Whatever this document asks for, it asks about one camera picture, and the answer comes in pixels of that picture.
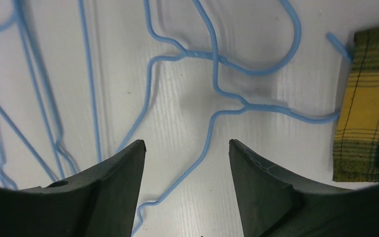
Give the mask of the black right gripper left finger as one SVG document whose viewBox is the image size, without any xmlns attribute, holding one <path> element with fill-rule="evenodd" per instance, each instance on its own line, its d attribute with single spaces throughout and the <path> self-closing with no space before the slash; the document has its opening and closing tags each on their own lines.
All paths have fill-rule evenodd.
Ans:
<svg viewBox="0 0 379 237">
<path fill-rule="evenodd" d="M 129 237 L 145 164 L 136 140 L 47 187 L 0 188 L 0 237 Z"/>
</svg>

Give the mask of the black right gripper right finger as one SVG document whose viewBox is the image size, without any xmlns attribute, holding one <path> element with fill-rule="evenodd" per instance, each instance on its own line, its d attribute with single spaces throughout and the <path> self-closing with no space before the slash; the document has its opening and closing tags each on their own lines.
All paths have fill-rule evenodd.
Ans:
<svg viewBox="0 0 379 237">
<path fill-rule="evenodd" d="M 379 237 L 379 184 L 350 190 L 320 183 L 236 139 L 229 162 L 246 237 Z"/>
</svg>

